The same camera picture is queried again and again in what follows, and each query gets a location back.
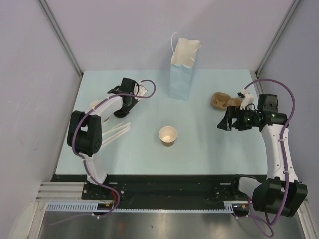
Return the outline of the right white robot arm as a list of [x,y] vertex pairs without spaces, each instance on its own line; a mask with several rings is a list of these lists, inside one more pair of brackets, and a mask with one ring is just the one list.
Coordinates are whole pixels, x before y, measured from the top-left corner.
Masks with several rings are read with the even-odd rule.
[[259,182],[248,176],[239,176],[230,187],[230,195],[236,200],[249,196],[256,211],[292,217],[308,190],[299,182],[292,166],[289,129],[285,125],[288,117],[278,112],[276,95],[260,94],[257,105],[254,105],[254,96],[243,91],[238,94],[238,100],[239,106],[227,106],[217,127],[224,131],[258,128],[266,149],[267,177],[264,182]]

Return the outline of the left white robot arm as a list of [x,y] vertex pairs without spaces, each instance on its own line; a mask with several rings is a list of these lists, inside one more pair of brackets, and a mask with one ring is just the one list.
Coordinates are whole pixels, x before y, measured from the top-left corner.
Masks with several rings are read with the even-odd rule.
[[106,97],[86,111],[75,110],[71,114],[67,144],[85,167],[88,182],[94,184],[93,194],[99,199],[109,196],[110,186],[104,181],[107,172],[97,153],[102,147],[102,124],[112,114],[125,117],[144,96],[147,89],[130,78],[123,78],[120,85],[107,92]]

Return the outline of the brown paper coffee cup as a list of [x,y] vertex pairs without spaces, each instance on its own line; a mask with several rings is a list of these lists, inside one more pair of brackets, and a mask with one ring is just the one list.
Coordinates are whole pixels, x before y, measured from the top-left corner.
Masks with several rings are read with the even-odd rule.
[[171,147],[177,139],[177,131],[172,126],[165,126],[159,131],[159,138],[164,146]]

